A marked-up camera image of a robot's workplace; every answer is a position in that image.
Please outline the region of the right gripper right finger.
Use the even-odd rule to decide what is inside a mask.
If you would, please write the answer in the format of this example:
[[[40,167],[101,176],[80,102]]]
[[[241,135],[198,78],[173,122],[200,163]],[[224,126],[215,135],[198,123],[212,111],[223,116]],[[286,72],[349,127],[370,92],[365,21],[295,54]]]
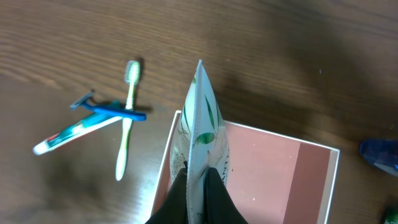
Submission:
[[[248,224],[235,207],[214,167],[207,170],[204,197],[205,222],[207,224]]]

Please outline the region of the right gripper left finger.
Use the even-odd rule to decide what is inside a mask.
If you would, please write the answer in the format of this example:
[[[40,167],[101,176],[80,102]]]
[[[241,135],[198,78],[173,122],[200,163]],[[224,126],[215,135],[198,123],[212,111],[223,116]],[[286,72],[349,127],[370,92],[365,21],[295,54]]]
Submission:
[[[187,224],[187,168],[183,162],[164,202],[146,224]]]

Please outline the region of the white lotion tube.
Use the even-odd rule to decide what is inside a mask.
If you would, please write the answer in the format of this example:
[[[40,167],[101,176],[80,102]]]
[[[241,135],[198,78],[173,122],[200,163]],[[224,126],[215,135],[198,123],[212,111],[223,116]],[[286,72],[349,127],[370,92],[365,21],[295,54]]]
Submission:
[[[204,171],[214,167],[224,185],[229,176],[229,142],[213,88],[203,62],[190,84],[183,109],[176,122],[170,148],[170,178],[174,182],[184,163],[187,172],[187,216],[189,223],[204,218]]]

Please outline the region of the blue disposable razor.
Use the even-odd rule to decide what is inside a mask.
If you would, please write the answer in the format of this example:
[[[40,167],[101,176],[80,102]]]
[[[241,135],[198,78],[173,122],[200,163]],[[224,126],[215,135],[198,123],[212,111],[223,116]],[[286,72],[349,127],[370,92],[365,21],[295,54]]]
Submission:
[[[104,105],[90,105],[89,103],[87,103],[87,101],[93,95],[94,95],[94,91],[88,92],[87,94],[82,96],[79,100],[72,103],[70,105],[70,109],[75,110],[79,106],[82,106],[87,110],[90,110],[90,111],[93,111],[93,112],[99,113],[99,114],[106,114],[108,116],[120,116],[123,118],[130,118],[133,121],[145,121],[146,120],[146,114],[144,114],[144,113],[138,113],[138,112],[130,111],[127,109],[113,108],[113,107],[104,106]]]

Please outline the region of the blue hand sanitizer bottle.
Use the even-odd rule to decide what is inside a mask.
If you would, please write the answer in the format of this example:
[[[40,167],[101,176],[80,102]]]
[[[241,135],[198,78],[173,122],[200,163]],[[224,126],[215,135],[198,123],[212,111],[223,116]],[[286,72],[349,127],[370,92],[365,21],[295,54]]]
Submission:
[[[359,153],[368,164],[397,177],[397,140],[363,140],[359,145]]]

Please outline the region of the green soap box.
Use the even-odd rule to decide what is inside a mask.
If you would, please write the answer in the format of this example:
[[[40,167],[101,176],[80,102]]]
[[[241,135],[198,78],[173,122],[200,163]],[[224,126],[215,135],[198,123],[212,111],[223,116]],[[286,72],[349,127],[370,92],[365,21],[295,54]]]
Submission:
[[[397,207],[387,207],[383,214],[381,224],[398,224]]]

